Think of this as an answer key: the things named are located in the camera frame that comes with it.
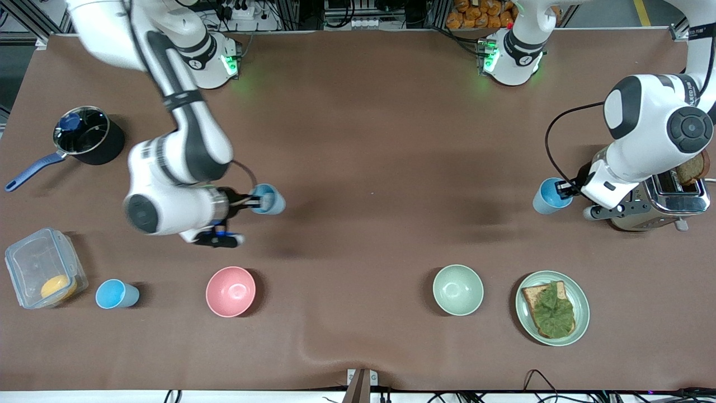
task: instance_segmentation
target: lemon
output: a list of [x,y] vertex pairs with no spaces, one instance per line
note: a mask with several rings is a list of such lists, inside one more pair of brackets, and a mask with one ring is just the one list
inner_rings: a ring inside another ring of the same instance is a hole
[[[45,282],[45,284],[42,286],[42,289],[40,290],[40,295],[42,295],[43,298],[47,298],[52,294],[56,293],[57,291],[61,290],[62,288],[67,287],[67,284],[69,284],[69,278],[67,278],[66,275],[56,275]],[[70,286],[69,290],[67,291],[67,294],[63,297],[63,299],[72,295],[76,289],[77,282],[74,282],[72,283],[72,286]]]

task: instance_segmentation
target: green bowl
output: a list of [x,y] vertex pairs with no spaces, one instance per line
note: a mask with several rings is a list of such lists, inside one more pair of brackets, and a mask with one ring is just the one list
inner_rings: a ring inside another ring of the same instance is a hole
[[[574,331],[567,337],[563,338],[547,338],[542,336],[532,320],[530,315],[530,309],[527,306],[522,289],[527,287],[533,287],[535,285],[547,284],[551,281],[564,281],[564,288],[567,292],[567,298],[569,302],[574,306]],[[589,327],[589,303],[586,300],[584,291],[579,287],[577,283],[571,278],[560,272],[553,272],[550,270],[543,270],[541,272],[534,272],[527,276],[525,280],[520,284],[517,289],[517,296],[515,298],[515,307],[517,310],[517,318],[522,323],[522,327],[525,328],[530,336],[534,337],[535,340],[544,343],[548,346],[569,346],[575,341],[579,340],[586,333],[587,327]]]
[[443,267],[432,282],[435,302],[450,315],[470,315],[483,302],[484,295],[483,281],[467,266]]

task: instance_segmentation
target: pink bowl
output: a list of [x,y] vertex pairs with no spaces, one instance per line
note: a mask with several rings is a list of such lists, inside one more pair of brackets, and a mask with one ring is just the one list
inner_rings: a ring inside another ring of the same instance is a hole
[[206,303],[222,318],[244,313],[256,297],[256,283],[241,267],[225,267],[216,272],[206,285]]

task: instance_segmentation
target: blue cup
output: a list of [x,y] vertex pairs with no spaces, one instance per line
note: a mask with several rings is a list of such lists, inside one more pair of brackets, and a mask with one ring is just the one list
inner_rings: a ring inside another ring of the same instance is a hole
[[137,303],[139,290],[121,280],[107,280],[97,289],[95,302],[102,309],[126,308]]
[[549,178],[542,182],[537,194],[535,194],[535,198],[532,200],[532,207],[534,207],[535,211],[539,214],[552,214],[567,207],[572,202],[571,197],[563,200],[557,193],[557,188],[554,184],[562,180],[560,178]]
[[261,197],[259,207],[251,207],[257,214],[276,215],[286,208],[286,200],[272,185],[258,184],[251,190],[251,195]]

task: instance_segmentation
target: green leafy vegetable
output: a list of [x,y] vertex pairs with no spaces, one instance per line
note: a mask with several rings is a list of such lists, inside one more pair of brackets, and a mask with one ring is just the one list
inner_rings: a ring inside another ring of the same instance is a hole
[[574,322],[574,307],[567,299],[557,298],[557,283],[542,291],[534,309],[535,324],[549,338],[569,335]]

